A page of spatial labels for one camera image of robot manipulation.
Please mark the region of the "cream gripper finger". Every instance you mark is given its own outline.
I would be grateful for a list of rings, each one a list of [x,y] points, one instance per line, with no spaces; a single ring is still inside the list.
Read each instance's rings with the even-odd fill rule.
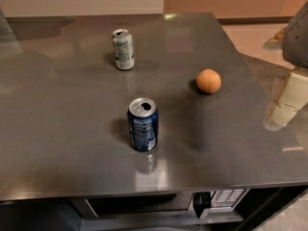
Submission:
[[[281,46],[283,39],[285,37],[285,34],[286,34],[286,29],[282,28],[268,40],[268,44],[272,47]]]
[[[308,72],[297,69],[287,75],[280,75],[272,88],[272,105],[269,120],[280,126],[286,126],[308,103]]]

